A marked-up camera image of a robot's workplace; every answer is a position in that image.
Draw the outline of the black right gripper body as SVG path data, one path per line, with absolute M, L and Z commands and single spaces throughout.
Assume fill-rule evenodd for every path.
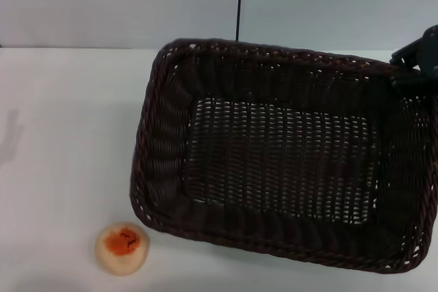
M 437 80 L 437 25 L 429 27 L 417 40 L 415 52 L 421 73 L 430 79 Z

